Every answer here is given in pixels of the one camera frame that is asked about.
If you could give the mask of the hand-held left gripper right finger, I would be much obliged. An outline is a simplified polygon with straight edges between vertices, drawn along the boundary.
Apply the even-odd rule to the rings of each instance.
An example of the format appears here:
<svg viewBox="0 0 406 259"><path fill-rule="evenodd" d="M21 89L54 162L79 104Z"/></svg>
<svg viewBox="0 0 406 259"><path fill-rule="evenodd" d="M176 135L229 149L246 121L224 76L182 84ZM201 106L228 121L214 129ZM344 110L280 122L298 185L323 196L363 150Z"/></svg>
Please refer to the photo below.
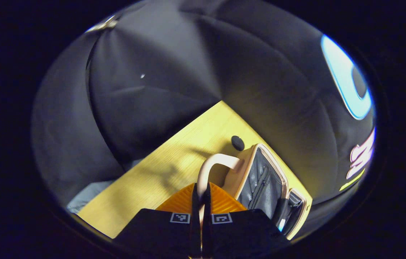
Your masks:
<svg viewBox="0 0 406 259"><path fill-rule="evenodd" d="M203 254L211 259L265 259L290 241L260 209L248 210L213 183L203 196Z"/></svg>

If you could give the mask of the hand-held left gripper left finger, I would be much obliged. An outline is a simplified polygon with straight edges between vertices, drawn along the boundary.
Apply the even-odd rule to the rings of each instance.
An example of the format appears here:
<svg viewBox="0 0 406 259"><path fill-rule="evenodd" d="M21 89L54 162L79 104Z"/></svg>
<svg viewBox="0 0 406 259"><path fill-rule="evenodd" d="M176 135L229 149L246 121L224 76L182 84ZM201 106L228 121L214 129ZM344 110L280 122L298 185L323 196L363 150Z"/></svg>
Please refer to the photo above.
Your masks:
<svg viewBox="0 0 406 259"><path fill-rule="evenodd" d="M115 237L136 259L191 259L201 256L201 227L192 183L156 209L141 209Z"/></svg>

